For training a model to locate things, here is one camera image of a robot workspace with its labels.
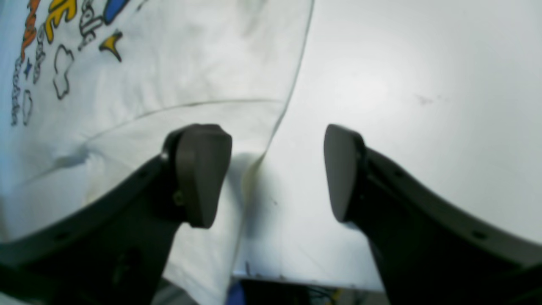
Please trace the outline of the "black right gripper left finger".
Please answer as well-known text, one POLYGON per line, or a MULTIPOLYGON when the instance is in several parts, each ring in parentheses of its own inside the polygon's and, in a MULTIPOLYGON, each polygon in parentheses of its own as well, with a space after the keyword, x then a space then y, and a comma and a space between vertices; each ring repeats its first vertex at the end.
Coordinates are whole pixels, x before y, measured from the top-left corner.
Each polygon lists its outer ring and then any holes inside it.
POLYGON ((217 124, 169 133, 113 190, 1 245, 1 292, 32 305, 149 305, 181 224, 209 229, 232 156, 217 124))

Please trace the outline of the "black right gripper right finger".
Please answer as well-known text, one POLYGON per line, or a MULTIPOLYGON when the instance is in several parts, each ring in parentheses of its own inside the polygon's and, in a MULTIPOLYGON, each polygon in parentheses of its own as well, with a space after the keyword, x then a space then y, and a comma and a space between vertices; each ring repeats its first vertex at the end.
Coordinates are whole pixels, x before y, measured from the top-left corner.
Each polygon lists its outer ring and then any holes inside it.
POLYGON ((540 305, 541 245, 436 195, 360 133, 329 124, 332 212, 367 237, 393 305, 540 305))

